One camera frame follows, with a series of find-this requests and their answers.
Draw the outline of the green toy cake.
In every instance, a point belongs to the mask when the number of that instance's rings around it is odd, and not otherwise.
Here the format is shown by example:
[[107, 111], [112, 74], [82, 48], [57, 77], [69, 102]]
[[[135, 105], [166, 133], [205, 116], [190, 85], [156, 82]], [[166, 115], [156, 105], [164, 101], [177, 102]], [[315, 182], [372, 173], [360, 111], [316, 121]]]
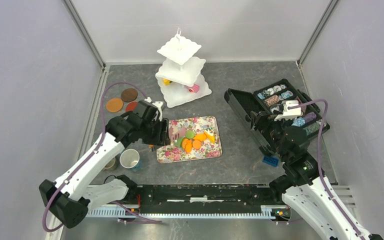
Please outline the green toy cake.
[[183, 136], [178, 137], [174, 140], [173, 145], [177, 148], [182, 148], [182, 142], [185, 138]]

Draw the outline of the yellow toy cake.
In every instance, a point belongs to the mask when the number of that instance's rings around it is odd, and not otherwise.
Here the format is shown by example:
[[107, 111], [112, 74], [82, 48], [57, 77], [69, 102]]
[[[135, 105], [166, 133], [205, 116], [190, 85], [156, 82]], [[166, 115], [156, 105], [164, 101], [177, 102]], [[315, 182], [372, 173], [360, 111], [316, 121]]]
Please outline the yellow toy cake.
[[163, 79], [162, 79], [162, 82], [163, 82], [163, 84], [164, 84], [165, 86], [168, 86], [168, 85], [170, 85], [170, 84], [172, 83], [171, 80], [166, 79], [166, 78], [163, 78]]

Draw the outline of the pink toy cake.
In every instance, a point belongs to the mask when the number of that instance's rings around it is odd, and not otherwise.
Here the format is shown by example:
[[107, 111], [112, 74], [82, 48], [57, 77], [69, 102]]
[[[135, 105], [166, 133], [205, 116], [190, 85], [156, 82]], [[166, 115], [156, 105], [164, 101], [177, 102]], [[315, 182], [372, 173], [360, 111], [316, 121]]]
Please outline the pink toy cake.
[[196, 94], [200, 91], [200, 86], [198, 84], [194, 84], [193, 86], [188, 86], [187, 89], [190, 93]]

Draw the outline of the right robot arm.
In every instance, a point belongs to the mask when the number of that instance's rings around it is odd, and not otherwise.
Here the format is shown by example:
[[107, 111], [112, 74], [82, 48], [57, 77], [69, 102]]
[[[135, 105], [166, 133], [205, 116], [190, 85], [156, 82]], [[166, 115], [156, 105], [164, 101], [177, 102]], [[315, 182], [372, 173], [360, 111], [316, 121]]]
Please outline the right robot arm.
[[314, 130], [296, 125], [301, 116], [288, 116], [276, 112], [251, 111], [245, 117], [252, 131], [269, 142], [269, 147], [283, 163], [285, 174], [269, 184], [269, 199], [275, 204], [292, 207], [322, 238], [329, 240], [380, 240], [379, 234], [370, 233], [346, 208], [334, 191], [321, 166], [321, 151], [314, 158], [308, 153], [310, 137], [317, 136], [320, 148], [321, 135], [326, 121], [316, 116]]

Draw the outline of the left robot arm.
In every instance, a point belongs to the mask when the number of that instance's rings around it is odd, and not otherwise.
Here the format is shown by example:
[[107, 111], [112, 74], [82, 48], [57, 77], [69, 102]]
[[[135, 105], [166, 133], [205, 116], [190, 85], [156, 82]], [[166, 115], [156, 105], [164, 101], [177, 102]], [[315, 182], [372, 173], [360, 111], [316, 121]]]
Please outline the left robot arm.
[[170, 144], [169, 120], [163, 117], [162, 101], [150, 98], [140, 100], [132, 111], [127, 111], [106, 122], [102, 133], [92, 147], [56, 180], [45, 179], [39, 192], [45, 205], [42, 217], [43, 229], [47, 227], [47, 215], [52, 213], [61, 227], [76, 227], [90, 210], [107, 203], [122, 200], [133, 203], [137, 190], [120, 179], [89, 188], [92, 180], [116, 155], [130, 144], [141, 140], [143, 144], [166, 146]]

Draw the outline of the floral rectangular tray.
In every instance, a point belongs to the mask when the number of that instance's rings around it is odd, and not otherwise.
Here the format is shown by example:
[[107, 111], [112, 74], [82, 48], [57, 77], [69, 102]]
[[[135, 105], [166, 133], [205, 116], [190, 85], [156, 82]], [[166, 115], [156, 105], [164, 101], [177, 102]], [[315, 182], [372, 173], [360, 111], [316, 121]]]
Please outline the floral rectangular tray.
[[179, 137], [185, 138], [186, 131], [194, 131], [195, 135], [209, 132], [214, 135], [215, 143], [211, 143], [208, 139], [206, 139], [201, 142], [200, 149], [194, 149], [192, 147], [191, 152], [186, 153], [182, 147], [178, 148], [174, 146], [175, 139], [170, 139], [169, 145], [160, 147], [156, 150], [156, 158], [160, 164], [217, 158], [222, 155], [223, 150], [219, 129], [217, 120], [214, 116], [176, 119], [170, 120], [169, 123], [177, 126], [179, 130]]

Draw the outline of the light blue chip stack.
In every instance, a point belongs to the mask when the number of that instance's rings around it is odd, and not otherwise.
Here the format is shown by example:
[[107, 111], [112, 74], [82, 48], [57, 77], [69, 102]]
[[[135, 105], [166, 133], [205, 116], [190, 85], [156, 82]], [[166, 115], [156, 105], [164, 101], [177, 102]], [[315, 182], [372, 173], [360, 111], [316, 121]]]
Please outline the light blue chip stack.
[[291, 124], [294, 127], [302, 127], [306, 124], [306, 121], [303, 117], [298, 117], [293, 120], [293, 123]]

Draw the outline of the green macaron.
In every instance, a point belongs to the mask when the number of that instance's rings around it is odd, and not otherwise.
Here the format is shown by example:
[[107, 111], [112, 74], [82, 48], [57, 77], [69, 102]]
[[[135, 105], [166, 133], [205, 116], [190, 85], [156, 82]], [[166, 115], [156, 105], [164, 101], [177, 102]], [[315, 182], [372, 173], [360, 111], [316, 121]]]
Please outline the green macaron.
[[187, 139], [193, 139], [196, 136], [196, 133], [193, 130], [188, 130], [185, 133]]

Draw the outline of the orange blue chip stack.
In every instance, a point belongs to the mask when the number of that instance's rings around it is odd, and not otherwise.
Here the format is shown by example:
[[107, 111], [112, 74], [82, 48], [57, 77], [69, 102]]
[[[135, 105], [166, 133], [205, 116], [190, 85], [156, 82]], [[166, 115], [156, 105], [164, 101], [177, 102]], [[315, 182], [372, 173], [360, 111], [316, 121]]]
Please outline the orange blue chip stack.
[[274, 104], [277, 104], [280, 101], [280, 97], [278, 95], [272, 95], [264, 100], [265, 104], [268, 107], [273, 106]]

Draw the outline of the black poker chip case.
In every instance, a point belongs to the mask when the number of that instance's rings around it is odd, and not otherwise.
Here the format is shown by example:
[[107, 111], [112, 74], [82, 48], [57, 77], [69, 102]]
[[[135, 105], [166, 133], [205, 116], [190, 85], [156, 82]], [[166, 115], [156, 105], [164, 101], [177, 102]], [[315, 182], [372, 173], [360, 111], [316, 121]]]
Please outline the black poker chip case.
[[[280, 101], [272, 106], [267, 106], [264, 100], [273, 95], [278, 95]], [[303, 104], [312, 100], [306, 93], [295, 88], [285, 78], [254, 92], [247, 92], [229, 88], [224, 93], [224, 99], [233, 109], [236, 116], [242, 121], [243, 125], [250, 130], [251, 135], [253, 136], [256, 144], [258, 145], [259, 150], [263, 153], [263, 155], [269, 157], [277, 157], [279, 155], [278, 147], [270, 146], [260, 132], [251, 130], [251, 111], [270, 111], [272, 113], [274, 113], [274, 111], [281, 112], [281, 104], [283, 101], [298, 100], [299, 104]], [[322, 121], [323, 114], [321, 113], [320, 108], [315, 103], [302, 107], [301, 111], [303, 115], [298, 118], [303, 118], [306, 114], [310, 112], [314, 112], [317, 115], [317, 118], [315, 120], [300, 127], [302, 129], [316, 121]], [[292, 126], [294, 119], [285, 121], [288, 122], [288, 127], [290, 127]], [[317, 135], [318, 134], [314, 134], [306, 137], [308, 141], [311, 142], [313, 139], [317, 138]]]

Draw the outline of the blue toy brick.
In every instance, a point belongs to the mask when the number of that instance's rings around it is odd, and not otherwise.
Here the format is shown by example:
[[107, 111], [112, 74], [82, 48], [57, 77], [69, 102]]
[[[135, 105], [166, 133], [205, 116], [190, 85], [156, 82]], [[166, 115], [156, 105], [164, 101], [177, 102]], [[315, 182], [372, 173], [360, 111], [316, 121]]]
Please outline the blue toy brick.
[[262, 162], [276, 168], [279, 164], [279, 159], [273, 156], [264, 156]]

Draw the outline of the white and blue mug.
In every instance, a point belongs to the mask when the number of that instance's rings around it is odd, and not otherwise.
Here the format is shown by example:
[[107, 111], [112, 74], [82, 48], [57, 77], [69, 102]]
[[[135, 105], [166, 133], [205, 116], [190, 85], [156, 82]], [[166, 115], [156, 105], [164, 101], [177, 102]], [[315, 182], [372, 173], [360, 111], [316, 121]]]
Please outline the white and blue mug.
[[135, 149], [125, 149], [119, 156], [120, 165], [130, 171], [137, 172], [142, 167], [140, 154]]

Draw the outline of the purple chip stack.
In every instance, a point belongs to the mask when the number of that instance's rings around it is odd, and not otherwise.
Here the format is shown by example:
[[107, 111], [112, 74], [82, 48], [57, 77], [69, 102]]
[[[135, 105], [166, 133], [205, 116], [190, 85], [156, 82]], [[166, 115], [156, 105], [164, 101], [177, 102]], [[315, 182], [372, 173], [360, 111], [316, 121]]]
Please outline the purple chip stack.
[[317, 118], [317, 114], [315, 112], [309, 112], [303, 117], [304, 123], [307, 124]]

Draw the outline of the green blue chip stack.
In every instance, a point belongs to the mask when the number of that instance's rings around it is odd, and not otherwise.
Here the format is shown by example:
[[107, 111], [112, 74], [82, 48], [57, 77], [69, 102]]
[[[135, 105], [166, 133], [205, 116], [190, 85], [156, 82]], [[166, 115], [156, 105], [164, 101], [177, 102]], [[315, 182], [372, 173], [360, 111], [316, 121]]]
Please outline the green blue chip stack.
[[322, 124], [321, 120], [317, 120], [314, 123], [311, 123], [310, 125], [303, 128], [307, 136], [316, 135], [322, 126], [322, 132], [326, 131], [328, 129], [327, 123], [325, 122]]

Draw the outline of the red round coaster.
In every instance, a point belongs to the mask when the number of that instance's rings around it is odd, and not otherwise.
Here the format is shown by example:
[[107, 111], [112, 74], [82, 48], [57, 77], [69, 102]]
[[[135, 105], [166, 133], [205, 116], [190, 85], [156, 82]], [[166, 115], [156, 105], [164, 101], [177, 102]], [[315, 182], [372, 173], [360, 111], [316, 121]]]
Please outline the red round coaster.
[[138, 104], [137, 101], [130, 102], [129, 104], [126, 105], [125, 111], [126, 112], [133, 111], [136, 108], [137, 104]]

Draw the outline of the olive brown cup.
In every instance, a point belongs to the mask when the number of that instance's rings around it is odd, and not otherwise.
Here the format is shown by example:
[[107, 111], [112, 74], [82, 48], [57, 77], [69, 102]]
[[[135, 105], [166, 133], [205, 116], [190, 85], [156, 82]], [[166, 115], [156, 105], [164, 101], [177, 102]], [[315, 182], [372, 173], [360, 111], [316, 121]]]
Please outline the olive brown cup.
[[103, 168], [104, 171], [113, 171], [114, 169], [117, 168], [118, 161], [116, 158], [112, 158]]

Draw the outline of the dark brown round coaster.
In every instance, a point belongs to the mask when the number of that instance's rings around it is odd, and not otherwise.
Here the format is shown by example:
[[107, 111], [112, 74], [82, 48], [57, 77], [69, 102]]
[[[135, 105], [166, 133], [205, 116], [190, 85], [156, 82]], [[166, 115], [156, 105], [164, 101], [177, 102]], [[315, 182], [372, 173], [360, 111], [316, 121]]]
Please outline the dark brown round coaster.
[[127, 88], [121, 92], [120, 98], [126, 103], [133, 102], [138, 97], [138, 91], [134, 88]]

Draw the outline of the orange round coaster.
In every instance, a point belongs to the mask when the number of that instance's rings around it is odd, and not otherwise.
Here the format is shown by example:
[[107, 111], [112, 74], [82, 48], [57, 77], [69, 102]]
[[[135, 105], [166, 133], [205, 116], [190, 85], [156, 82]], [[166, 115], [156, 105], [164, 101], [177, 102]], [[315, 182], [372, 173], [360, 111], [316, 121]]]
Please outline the orange round coaster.
[[105, 105], [106, 110], [110, 113], [117, 113], [123, 109], [124, 102], [121, 98], [111, 98]]

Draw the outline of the white three-tier dessert stand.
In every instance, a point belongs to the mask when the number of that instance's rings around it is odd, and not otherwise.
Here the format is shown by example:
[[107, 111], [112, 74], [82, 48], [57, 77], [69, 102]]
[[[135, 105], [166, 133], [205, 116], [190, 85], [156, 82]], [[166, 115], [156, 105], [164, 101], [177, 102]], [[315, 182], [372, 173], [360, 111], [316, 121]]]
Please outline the white three-tier dessert stand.
[[[212, 93], [202, 69], [206, 60], [195, 56], [201, 45], [182, 36], [182, 29], [157, 50], [165, 58], [155, 74], [155, 78], [163, 94], [168, 108], [174, 108]], [[163, 79], [171, 80], [169, 85], [163, 84]], [[188, 91], [194, 84], [200, 86], [198, 93]]]

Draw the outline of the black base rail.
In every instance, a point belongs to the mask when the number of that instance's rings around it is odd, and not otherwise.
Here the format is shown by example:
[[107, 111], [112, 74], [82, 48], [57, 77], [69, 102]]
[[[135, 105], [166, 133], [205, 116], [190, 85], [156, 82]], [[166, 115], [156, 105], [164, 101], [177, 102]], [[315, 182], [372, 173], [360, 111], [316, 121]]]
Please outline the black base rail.
[[261, 207], [286, 206], [264, 184], [144, 184], [119, 203], [137, 205], [141, 214], [257, 214]]

